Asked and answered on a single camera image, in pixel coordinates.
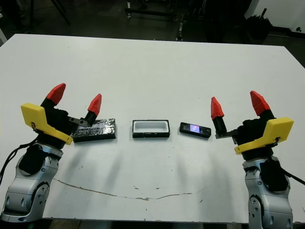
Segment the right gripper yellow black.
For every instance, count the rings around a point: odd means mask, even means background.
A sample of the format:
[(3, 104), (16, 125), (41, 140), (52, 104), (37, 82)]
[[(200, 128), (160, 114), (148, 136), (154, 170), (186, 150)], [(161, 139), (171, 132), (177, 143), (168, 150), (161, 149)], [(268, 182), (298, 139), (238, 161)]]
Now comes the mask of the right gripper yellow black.
[(231, 137), (236, 144), (237, 155), (244, 160), (270, 157), (272, 148), (287, 140), (294, 121), (289, 117), (275, 118), (269, 104), (256, 91), (250, 92), (252, 106), (259, 119), (245, 120), (232, 131), (227, 131), (224, 113), (215, 97), (211, 99), (211, 118), (216, 131), (216, 138)]

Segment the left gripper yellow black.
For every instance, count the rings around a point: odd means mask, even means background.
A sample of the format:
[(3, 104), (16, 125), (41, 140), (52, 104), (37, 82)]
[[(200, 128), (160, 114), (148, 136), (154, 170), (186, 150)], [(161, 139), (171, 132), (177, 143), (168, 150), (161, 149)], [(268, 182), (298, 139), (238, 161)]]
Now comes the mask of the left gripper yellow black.
[(102, 95), (97, 94), (91, 101), (85, 118), (71, 117), (67, 111), (55, 108), (62, 99), (65, 88), (65, 83), (55, 86), (41, 105), (31, 103), (21, 105), (25, 124), (38, 133), (37, 141), (54, 148), (70, 145), (73, 142), (72, 135), (78, 126), (92, 126), (102, 104)]

